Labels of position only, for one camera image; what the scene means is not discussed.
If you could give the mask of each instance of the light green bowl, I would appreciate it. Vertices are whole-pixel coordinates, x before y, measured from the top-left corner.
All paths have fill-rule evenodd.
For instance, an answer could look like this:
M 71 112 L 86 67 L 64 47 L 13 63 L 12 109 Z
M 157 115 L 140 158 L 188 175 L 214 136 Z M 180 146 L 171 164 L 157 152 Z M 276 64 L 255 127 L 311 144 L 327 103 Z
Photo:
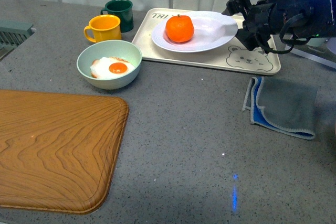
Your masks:
M 114 79 L 96 79 L 91 76 L 91 65 L 102 57 L 118 57 L 130 62 L 135 69 L 125 76 Z M 124 40 L 105 40 L 85 49 L 77 59 L 77 69 L 93 86 L 100 89 L 118 89 L 131 83 L 140 71 L 142 54 L 140 49 Z

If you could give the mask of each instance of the mug handle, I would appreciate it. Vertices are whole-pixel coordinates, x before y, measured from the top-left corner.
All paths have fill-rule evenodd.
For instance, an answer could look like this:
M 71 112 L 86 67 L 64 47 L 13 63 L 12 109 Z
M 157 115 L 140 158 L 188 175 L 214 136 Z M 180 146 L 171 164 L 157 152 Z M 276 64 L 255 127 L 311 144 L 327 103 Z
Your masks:
M 89 41 L 91 41 L 91 42 L 93 42 L 93 43 L 96 43 L 96 40 L 93 39 L 93 38 L 91 38 L 91 37 L 88 35 L 88 31 L 87 31 L 87 30 L 89 30 L 89 29 L 91 29 L 90 26 L 86 26 L 86 27 L 84 28 L 84 36 L 86 37 L 87 40 L 89 40 Z
M 107 9 L 106 9 L 106 7 L 104 7 L 101 11 L 100 11 L 100 15 L 103 15 L 103 12 L 107 12 Z

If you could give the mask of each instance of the yellow mug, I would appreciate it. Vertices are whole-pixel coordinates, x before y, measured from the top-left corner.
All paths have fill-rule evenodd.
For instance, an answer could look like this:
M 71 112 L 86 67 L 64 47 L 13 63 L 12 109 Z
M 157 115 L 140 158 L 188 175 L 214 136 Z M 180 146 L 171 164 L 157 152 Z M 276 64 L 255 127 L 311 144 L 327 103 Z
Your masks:
M 94 38 L 88 35 L 88 30 L 92 30 Z M 120 18 L 110 14 L 96 16 L 84 28 L 84 35 L 87 40 L 93 43 L 110 39 L 121 39 Z

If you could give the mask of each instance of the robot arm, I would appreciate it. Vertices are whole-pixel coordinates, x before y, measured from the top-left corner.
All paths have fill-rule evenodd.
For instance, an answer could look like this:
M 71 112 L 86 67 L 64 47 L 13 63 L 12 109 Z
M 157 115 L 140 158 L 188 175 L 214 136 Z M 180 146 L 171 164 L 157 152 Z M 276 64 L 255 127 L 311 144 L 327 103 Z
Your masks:
M 236 37 L 248 50 L 261 47 L 266 52 L 289 52 L 269 47 L 267 41 L 275 34 L 291 48 L 311 38 L 336 37 L 336 0 L 260 0 L 256 5 L 250 0 L 229 0 L 226 6 L 224 15 L 242 13 L 243 28 Z

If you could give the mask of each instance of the blue cloth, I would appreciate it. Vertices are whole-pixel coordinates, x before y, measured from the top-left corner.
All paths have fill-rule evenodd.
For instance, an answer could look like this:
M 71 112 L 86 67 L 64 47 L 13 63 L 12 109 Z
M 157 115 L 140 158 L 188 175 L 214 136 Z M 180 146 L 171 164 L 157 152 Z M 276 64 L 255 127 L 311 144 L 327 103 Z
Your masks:
M 317 89 L 273 77 L 251 78 L 243 104 L 251 124 L 311 140 Z

